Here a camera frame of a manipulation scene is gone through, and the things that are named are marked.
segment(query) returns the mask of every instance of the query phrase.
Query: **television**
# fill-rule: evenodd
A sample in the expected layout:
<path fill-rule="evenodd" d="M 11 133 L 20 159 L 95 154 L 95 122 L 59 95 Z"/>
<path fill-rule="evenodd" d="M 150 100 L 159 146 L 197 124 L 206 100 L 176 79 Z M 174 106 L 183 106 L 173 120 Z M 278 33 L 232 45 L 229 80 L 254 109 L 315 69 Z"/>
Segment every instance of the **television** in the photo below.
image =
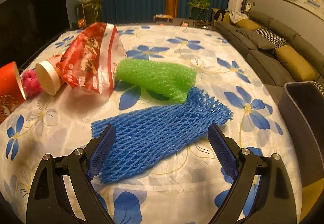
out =
<path fill-rule="evenodd" d="M 65 0 L 7 0 L 0 4 L 0 67 L 15 61 L 26 66 L 69 29 Z"/>

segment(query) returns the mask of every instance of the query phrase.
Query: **red paper cup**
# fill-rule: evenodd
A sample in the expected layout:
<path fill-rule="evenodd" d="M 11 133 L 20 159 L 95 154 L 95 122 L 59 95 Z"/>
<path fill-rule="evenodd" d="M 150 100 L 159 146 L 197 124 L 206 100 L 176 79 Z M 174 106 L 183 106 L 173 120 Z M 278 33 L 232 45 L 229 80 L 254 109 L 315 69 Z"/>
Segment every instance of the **red paper cup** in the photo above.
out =
<path fill-rule="evenodd" d="M 63 54 L 55 55 L 48 60 L 36 64 L 35 67 L 35 73 L 40 85 L 51 96 L 55 96 L 64 83 L 62 81 L 62 71 L 56 66 L 62 56 Z"/>
<path fill-rule="evenodd" d="M 26 100 L 15 62 L 0 68 L 0 124 Z"/>

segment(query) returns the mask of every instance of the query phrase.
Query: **floral tablecloth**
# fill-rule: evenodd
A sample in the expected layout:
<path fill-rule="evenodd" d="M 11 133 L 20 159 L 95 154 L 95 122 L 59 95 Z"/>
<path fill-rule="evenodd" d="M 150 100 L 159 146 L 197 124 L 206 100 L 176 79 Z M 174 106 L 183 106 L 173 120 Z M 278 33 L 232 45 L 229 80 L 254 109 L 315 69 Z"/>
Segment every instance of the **floral tablecloth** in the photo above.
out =
<path fill-rule="evenodd" d="M 118 30 L 128 57 L 196 69 L 196 86 L 233 111 L 233 120 L 222 130 L 239 146 L 258 155 L 281 155 L 299 216 L 301 182 L 291 139 L 274 101 L 242 56 L 217 32 L 158 25 Z M 64 52 L 79 32 L 63 34 L 30 68 Z M 91 139 L 93 121 L 168 103 L 168 98 L 130 84 L 120 86 L 109 99 L 65 85 L 55 97 L 43 93 L 28 100 L 0 125 L 2 195 L 25 222 L 30 185 L 44 154 L 69 155 L 84 147 Z M 76 216 L 84 219 L 69 178 L 64 181 Z M 208 223 L 232 183 L 205 137 L 136 177 L 108 185 L 92 180 L 117 224 Z M 240 218 L 248 214 L 258 183 L 256 176 Z"/>

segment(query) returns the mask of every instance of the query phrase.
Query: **sofa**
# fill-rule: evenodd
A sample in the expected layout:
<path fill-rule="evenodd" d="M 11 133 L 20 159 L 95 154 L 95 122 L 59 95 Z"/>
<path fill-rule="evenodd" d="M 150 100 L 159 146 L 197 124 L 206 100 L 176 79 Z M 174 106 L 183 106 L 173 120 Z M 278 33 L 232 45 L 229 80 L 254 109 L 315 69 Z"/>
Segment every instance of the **sofa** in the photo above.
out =
<path fill-rule="evenodd" d="M 251 11 L 248 16 L 261 28 L 284 38 L 286 45 L 298 52 L 312 67 L 315 72 L 314 81 L 318 81 L 320 85 L 324 86 L 324 55 L 317 48 L 302 38 L 297 31 L 267 14 Z M 249 38 L 239 33 L 237 25 L 215 21 L 213 22 L 213 30 L 219 32 L 244 57 L 278 104 L 284 91 L 284 84 L 300 80 L 294 80 L 291 73 L 277 60 L 273 53 L 259 50 Z"/>

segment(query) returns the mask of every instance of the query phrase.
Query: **gray cushion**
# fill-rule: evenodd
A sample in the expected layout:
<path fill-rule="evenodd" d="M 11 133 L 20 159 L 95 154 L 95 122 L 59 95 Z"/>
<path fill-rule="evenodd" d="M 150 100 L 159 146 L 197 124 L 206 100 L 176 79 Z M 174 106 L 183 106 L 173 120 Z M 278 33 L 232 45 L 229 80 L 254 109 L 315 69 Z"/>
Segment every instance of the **gray cushion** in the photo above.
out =
<path fill-rule="evenodd" d="M 320 51 L 301 36 L 296 36 L 292 45 L 299 54 L 301 54 L 322 76 L 324 76 L 324 55 Z"/>
<path fill-rule="evenodd" d="M 231 33 L 238 39 L 238 43 L 234 47 L 245 58 L 247 57 L 248 52 L 250 50 L 258 50 L 258 48 L 254 45 L 254 43 L 252 43 L 251 40 L 249 40 L 247 37 L 245 37 L 241 33 L 238 33 L 236 31 L 232 31 Z"/>
<path fill-rule="evenodd" d="M 280 86 L 273 86 L 268 84 L 265 84 L 265 87 L 267 88 L 268 92 L 270 93 L 276 105 L 278 105 L 284 93 L 284 88 Z"/>
<path fill-rule="evenodd" d="M 323 77 L 319 77 L 318 82 L 322 85 L 322 87 L 324 87 L 324 78 Z"/>
<path fill-rule="evenodd" d="M 283 86 L 286 82 L 294 82 L 291 74 L 278 60 L 270 58 L 260 51 L 250 50 L 247 62 L 264 84 Z"/>
<path fill-rule="evenodd" d="M 237 32 L 241 33 L 242 35 L 246 36 L 258 49 L 261 50 L 272 50 L 276 48 L 276 45 L 263 37 L 262 35 L 245 28 L 240 28 L 236 30 Z"/>
<path fill-rule="evenodd" d="M 220 24 L 216 24 L 215 26 L 213 26 L 213 31 L 220 33 L 225 39 L 227 39 L 227 33 L 229 33 L 229 31 L 223 27 Z"/>
<path fill-rule="evenodd" d="M 296 35 L 299 35 L 294 29 L 289 26 L 279 22 L 278 20 L 270 20 L 269 21 L 269 29 L 273 31 L 280 37 L 283 37 L 287 40 L 288 43 L 291 43 Z"/>
<path fill-rule="evenodd" d="M 276 56 L 274 55 L 273 50 L 259 50 L 261 53 L 267 55 L 270 58 L 276 58 Z"/>
<path fill-rule="evenodd" d="M 250 11 L 250 13 L 248 14 L 248 17 L 259 23 L 259 24 L 262 24 L 264 25 L 265 27 L 269 27 L 269 19 L 273 19 L 271 16 L 267 15 L 267 14 L 264 14 L 264 13 L 261 13 L 261 12 L 258 12 L 258 11 Z"/>
<path fill-rule="evenodd" d="M 315 80 L 318 80 L 320 78 L 320 74 L 319 72 L 316 70 L 316 68 L 314 68 L 314 66 L 308 62 L 308 64 L 312 67 L 312 69 L 315 71 Z"/>
<path fill-rule="evenodd" d="M 262 35 L 270 42 L 274 43 L 276 48 L 281 47 L 286 43 L 286 39 L 276 35 L 275 33 L 270 32 L 269 30 L 260 28 L 255 30 L 255 32 L 258 33 L 259 35 Z"/>
<path fill-rule="evenodd" d="M 226 28 L 229 31 L 235 31 L 236 29 L 239 29 L 237 26 L 235 26 L 233 24 L 229 24 L 229 23 L 223 22 L 223 21 L 217 21 L 215 23 L 215 26 L 217 27 L 218 24 L 221 25 L 221 26 L 223 26 L 224 28 Z"/>
<path fill-rule="evenodd" d="M 269 28 L 264 26 L 263 24 L 259 24 L 261 26 L 261 28 L 265 29 L 265 30 L 268 30 L 269 31 Z"/>

